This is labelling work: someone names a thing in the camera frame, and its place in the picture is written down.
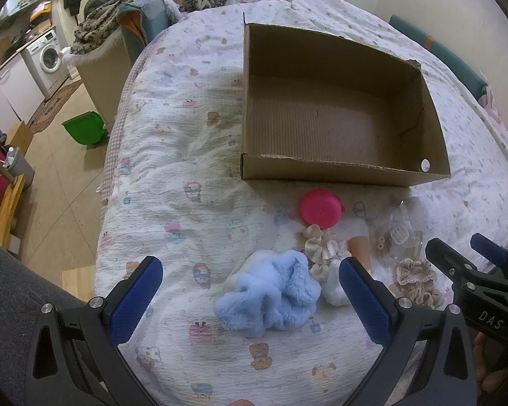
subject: clear plastic bag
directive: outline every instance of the clear plastic bag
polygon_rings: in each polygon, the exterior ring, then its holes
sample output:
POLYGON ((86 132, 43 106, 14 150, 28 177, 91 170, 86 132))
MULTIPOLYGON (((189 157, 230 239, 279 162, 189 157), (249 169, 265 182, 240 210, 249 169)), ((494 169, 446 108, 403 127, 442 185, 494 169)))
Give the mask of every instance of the clear plastic bag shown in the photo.
POLYGON ((405 257, 419 258, 422 244, 421 231, 413 230, 408 210, 401 201, 382 212, 376 221, 369 224, 369 243, 372 257, 383 267, 393 270, 397 262, 405 257))

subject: mattress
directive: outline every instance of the mattress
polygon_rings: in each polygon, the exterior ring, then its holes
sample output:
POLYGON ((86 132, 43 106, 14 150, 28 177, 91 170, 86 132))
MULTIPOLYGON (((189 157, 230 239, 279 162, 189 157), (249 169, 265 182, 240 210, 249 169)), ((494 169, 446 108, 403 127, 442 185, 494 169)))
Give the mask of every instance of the mattress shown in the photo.
MULTIPOLYGON (((508 142, 435 56, 379 18, 342 0, 268 0, 188 14, 138 59, 122 95, 96 263, 105 295, 146 255, 164 280, 133 337, 120 346, 161 404, 339 405, 375 361, 350 306, 323 300, 294 331, 249 339, 213 313, 223 282, 256 249, 301 249, 297 204, 315 187, 346 207, 340 239, 404 201, 415 230, 438 237, 486 270, 470 236, 508 247, 508 142), (247 22, 328 32, 421 63, 439 112, 452 176, 412 188, 240 179, 242 33, 247 22)), ((391 270, 375 262, 388 286, 391 270)), ((451 301, 450 282, 437 287, 451 301)))

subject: gray bin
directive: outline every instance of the gray bin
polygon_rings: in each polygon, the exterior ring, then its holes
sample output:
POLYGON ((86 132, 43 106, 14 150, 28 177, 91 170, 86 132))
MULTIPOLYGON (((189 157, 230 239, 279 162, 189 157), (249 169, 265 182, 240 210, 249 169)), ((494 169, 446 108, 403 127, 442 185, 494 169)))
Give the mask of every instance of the gray bin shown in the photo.
POLYGON ((23 153, 19 151, 19 148, 15 148, 13 151, 9 151, 6 157, 6 168, 11 173, 12 176, 16 177, 18 175, 24 174, 26 180, 24 183, 23 190, 26 190, 32 184, 32 180, 34 180, 34 170, 32 166, 28 164, 26 159, 23 156, 23 153))

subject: washing machine door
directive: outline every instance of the washing machine door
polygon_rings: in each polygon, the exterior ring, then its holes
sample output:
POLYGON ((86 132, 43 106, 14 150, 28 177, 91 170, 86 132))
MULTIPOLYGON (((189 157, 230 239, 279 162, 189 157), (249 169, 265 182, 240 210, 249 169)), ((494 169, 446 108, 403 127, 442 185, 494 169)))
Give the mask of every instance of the washing machine door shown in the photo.
POLYGON ((45 73, 54 73, 60 67, 62 59, 58 56, 57 46, 47 44, 42 48, 39 54, 39 64, 45 73))

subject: gray pants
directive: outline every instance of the gray pants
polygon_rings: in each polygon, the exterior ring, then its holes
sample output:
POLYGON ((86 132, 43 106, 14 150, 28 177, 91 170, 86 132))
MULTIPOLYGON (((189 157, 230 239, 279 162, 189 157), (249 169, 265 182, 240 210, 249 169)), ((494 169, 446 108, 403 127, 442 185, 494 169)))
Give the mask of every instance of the gray pants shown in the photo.
MULTIPOLYGON (((47 302, 54 303, 59 310, 84 305, 84 302, 28 270, 0 248, 0 390, 9 404, 25 404, 28 350, 39 310, 47 302)), ((90 364, 86 348, 78 346, 78 349, 91 371, 98 374, 90 364)), ((98 397, 110 400, 103 389, 98 397)))

